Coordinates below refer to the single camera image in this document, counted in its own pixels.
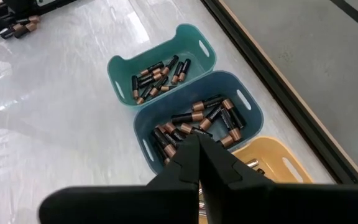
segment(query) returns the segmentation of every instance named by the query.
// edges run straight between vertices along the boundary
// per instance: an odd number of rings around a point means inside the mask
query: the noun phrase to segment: plastic bin
[[[279,140],[267,136],[253,139],[248,145],[233,152],[239,160],[246,163],[257,159],[265,176],[279,183],[313,183],[305,168],[298,162],[291,150]]]
[[[126,60],[120,56],[114,56],[110,60],[108,64],[109,77],[121,103],[133,107],[145,106],[163,96],[169,95],[170,91],[160,94],[154,99],[148,99],[142,105],[137,105],[132,97],[131,76],[139,75],[142,70],[159,61],[167,64],[174,55],[179,56],[179,61],[181,62],[184,62],[186,58],[191,60],[186,80],[178,84],[176,88],[181,88],[191,83],[195,78],[206,75],[212,71],[216,62],[215,52],[204,35],[193,25],[181,24],[177,27],[177,33],[173,39],[134,58]],[[169,82],[175,72],[176,65],[169,73]]]
[[[199,100],[222,94],[230,98],[241,115],[247,121],[247,126],[241,130],[242,140],[230,147],[234,151],[244,145],[246,141],[254,137],[262,128],[263,116],[259,106],[246,90],[244,85],[231,73],[215,71],[207,76],[196,79],[181,89],[171,90],[172,92],[153,103],[142,108],[135,117],[134,129],[140,148],[155,173],[159,173],[163,166],[158,158],[157,152],[152,147],[154,141],[150,132],[157,124],[165,124],[170,121],[173,114],[186,113],[191,111],[191,105]],[[241,99],[244,96],[249,104]],[[227,129],[223,122],[217,120],[208,129],[213,134],[214,140],[227,135]]]

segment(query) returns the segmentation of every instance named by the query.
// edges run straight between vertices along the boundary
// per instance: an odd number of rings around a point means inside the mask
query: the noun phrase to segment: basket handle hole
[[[248,110],[251,110],[251,105],[249,104],[248,100],[246,99],[246,97],[241,93],[240,90],[237,90],[237,95],[239,95],[239,98],[242,100],[242,102],[245,104],[246,108]]]
[[[202,43],[202,41],[198,41],[198,44],[200,45],[201,49],[203,50],[204,54],[209,57],[208,49],[205,47],[205,45]]]
[[[151,159],[151,161],[154,162],[154,157],[153,157],[152,152],[149,149],[149,145],[147,144],[145,139],[143,139],[143,145],[146,148],[146,151],[147,151],[147,154],[149,155],[149,158]]]
[[[117,86],[118,92],[119,92],[119,94],[121,95],[121,97],[122,97],[123,99],[125,99],[125,96],[124,96],[124,94],[122,93],[122,90],[121,90],[121,86],[119,86],[119,84],[118,84],[117,81],[116,81],[116,86]]]
[[[298,173],[298,171],[296,171],[296,168],[292,165],[292,163],[286,157],[283,157],[283,162],[284,162],[285,166],[290,170],[292,175],[295,177],[295,179],[299,183],[303,183],[302,176]]]

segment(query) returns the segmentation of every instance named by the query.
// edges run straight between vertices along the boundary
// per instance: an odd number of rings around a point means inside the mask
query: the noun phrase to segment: teal plastic basket
[[[242,139],[233,144],[228,151],[239,149],[259,133],[264,119],[262,110],[254,98],[233,74],[225,71],[213,71],[179,90],[173,90],[170,95],[145,106],[136,115],[134,129],[137,140],[147,163],[156,174],[163,169],[163,163],[152,144],[154,139],[150,133],[153,128],[158,124],[170,121],[173,114],[190,112],[193,103],[217,94],[230,98],[247,122],[247,125],[241,129]],[[197,127],[199,123],[190,124]],[[227,129],[222,121],[215,121],[208,132],[213,134],[215,141],[227,135]]]
[[[204,35],[193,25],[181,24],[177,27],[177,32],[173,39],[131,59],[126,60],[117,55],[109,61],[109,77],[121,103],[133,107],[145,106],[161,97],[169,95],[171,91],[159,94],[159,96],[153,99],[149,98],[142,105],[137,105],[136,100],[132,97],[131,76],[139,75],[142,70],[159,61],[167,64],[174,55],[179,56],[179,61],[181,62],[184,62],[186,58],[191,60],[186,80],[183,83],[179,83],[176,89],[182,88],[193,80],[208,74],[216,63],[215,51]],[[176,65],[169,73],[169,84]]]

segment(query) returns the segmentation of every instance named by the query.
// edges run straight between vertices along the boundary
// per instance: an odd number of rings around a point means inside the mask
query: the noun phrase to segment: gray floor
[[[330,176],[200,1],[80,0],[42,17],[27,37],[0,38],[0,223],[37,223],[48,194],[70,185],[146,184],[148,167],[107,74],[196,25],[264,113],[260,135],[287,145],[317,183]]]
[[[325,0],[225,2],[358,165],[358,23]]]

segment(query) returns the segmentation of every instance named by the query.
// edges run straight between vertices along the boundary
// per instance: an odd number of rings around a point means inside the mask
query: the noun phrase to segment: battery pile
[[[171,86],[165,85],[168,81],[168,75],[173,66],[179,61],[179,57],[174,55],[172,59],[164,65],[158,62],[149,68],[140,72],[140,77],[132,76],[132,96],[138,105],[144,103],[147,98],[156,97],[160,92],[164,93],[176,87],[178,82],[185,81],[186,74],[190,67],[191,60],[186,59],[185,62],[179,62],[175,73],[172,76]],[[144,88],[142,94],[139,95],[139,89]]]
[[[39,16],[30,16],[25,19],[18,19],[16,20],[15,24],[11,24],[9,28],[2,30],[0,32],[0,37],[3,39],[8,39],[13,36],[20,39],[24,35],[35,31],[39,22]]]
[[[227,136],[216,141],[218,144],[228,148],[242,138],[240,130],[246,126],[246,121],[229,98],[215,95],[193,103],[191,109],[191,113],[172,115],[170,122],[159,124],[152,130],[154,148],[165,165],[170,162],[170,158],[175,155],[188,134],[204,134],[213,138],[208,129],[218,118],[228,131]],[[189,124],[194,122],[199,122],[197,127]]]

